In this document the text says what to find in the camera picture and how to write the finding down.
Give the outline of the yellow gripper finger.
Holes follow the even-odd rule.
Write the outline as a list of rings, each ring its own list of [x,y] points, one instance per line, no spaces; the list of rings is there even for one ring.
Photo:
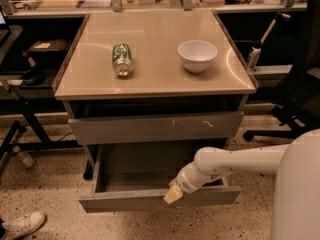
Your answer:
[[[163,197],[163,200],[167,204],[171,204],[182,197],[183,197],[183,191],[181,190],[181,188],[179,186],[173,185],[170,187],[166,195]]]

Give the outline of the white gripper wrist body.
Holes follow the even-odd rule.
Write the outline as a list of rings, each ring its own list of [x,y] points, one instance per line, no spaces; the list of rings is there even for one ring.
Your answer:
[[[205,184],[215,182],[232,173],[232,169],[214,160],[194,160],[178,172],[169,183],[169,187],[175,187],[181,193],[193,193]]]

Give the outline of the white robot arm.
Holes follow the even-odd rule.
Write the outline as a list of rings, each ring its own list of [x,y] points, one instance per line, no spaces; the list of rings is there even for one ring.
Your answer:
[[[270,240],[320,240],[320,130],[289,144],[227,151],[204,147],[169,183],[164,201],[233,172],[275,177]]]

